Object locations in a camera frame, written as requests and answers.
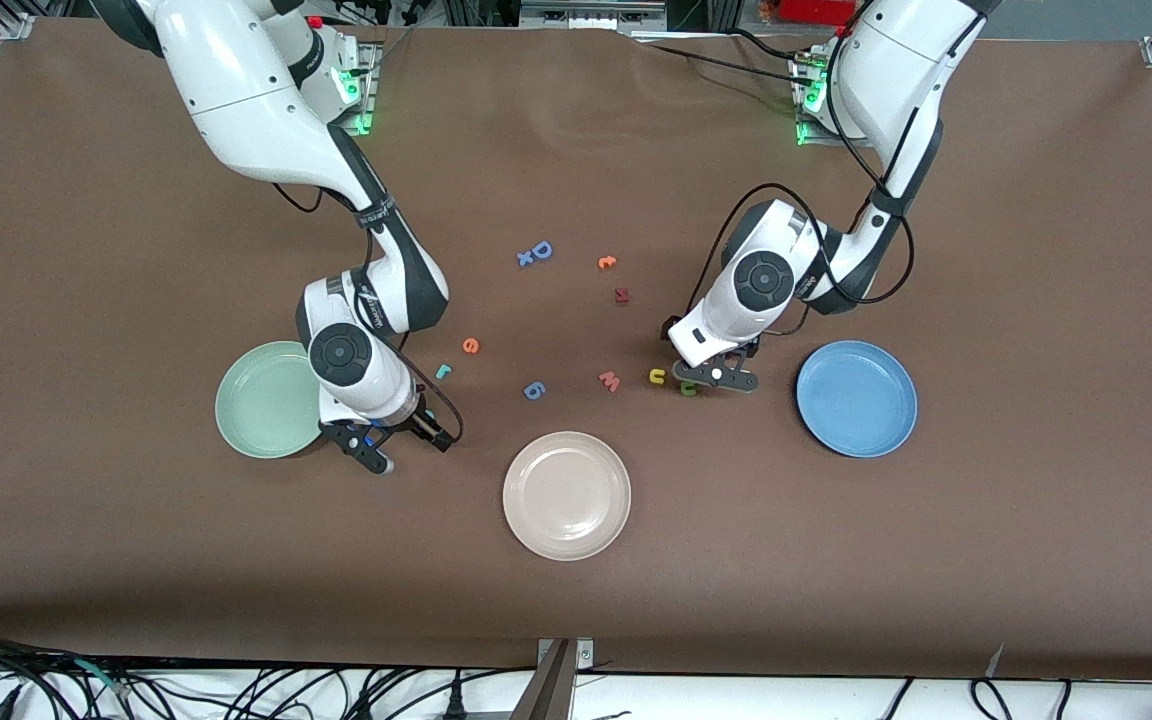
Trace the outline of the red box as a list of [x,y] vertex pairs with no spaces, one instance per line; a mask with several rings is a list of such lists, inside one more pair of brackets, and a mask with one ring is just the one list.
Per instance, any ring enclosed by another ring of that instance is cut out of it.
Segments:
[[776,0],[776,17],[805,26],[846,26],[858,0]]

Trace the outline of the mint green plate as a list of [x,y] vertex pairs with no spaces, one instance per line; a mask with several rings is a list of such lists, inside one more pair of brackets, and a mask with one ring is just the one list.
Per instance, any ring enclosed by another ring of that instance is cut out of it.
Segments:
[[314,445],[320,384],[296,341],[251,348],[221,378],[215,423],[223,441],[248,457],[291,457]]

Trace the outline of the brown table cover sheet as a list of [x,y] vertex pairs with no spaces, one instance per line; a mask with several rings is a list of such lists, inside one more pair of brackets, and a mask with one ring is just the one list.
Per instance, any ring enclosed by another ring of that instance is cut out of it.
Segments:
[[[978,676],[1005,643],[1005,676],[1152,679],[1152,69],[1134,41],[980,40],[941,115],[905,287],[771,338],[751,395],[685,397],[647,373],[723,215],[778,181],[849,225],[851,156],[796,145],[771,79],[617,33],[404,35],[361,145],[447,274],[407,350],[452,365],[467,433],[394,438],[376,477],[329,445],[237,454],[212,410],[308,282],[364,259],[361,228],[225,168],[99,20],[38,20],[0,51],[0,637],[479,667],[590,637],[608,670],[895,676]],[[797,410],[844,340],[914,378],[881,457]],[[561,430],[632,487],[577,562],[502,507]]]

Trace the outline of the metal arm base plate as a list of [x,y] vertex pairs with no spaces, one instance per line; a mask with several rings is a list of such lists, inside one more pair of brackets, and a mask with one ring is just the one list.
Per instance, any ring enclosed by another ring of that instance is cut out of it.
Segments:
[[333,65],[333,79],[343,108],[332,123],[343,128],[348,135],[361,137],[371,132],[382,54],[382,44],[353,41],[347,44],[344,54],[339,54]]
[[806,81],[805,85],[797,85],[794,90],[796,141],[799,145],[844,146],[827,108],[827,50],[826,45],[810,46],[809,50],[796,51],[794,58],[788,60],[791,78]]

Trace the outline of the metal table clamp bracket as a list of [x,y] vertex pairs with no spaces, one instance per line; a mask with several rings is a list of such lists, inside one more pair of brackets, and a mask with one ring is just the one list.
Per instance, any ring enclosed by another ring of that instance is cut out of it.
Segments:
[[593,664],[593,638],[540,639],[538,667],[509,720],[571,720],[577,670]]

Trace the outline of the beige plate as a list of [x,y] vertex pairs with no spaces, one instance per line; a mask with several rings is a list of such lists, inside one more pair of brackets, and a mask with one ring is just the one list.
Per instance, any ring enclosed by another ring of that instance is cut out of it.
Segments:
[[543,559],[594,558],[620,537],[632,507],[626,462],[576,430],[536,438],[506,471],[502,507],[522,547]]

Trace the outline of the blue plate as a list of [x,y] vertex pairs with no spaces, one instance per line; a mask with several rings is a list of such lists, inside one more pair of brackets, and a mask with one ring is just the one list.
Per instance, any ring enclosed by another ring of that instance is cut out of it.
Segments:
[[890,353],[844,340],[818,348],[797,374],[801,419],[823,446],[849,457],[881,457],[914,434],[914,378]]

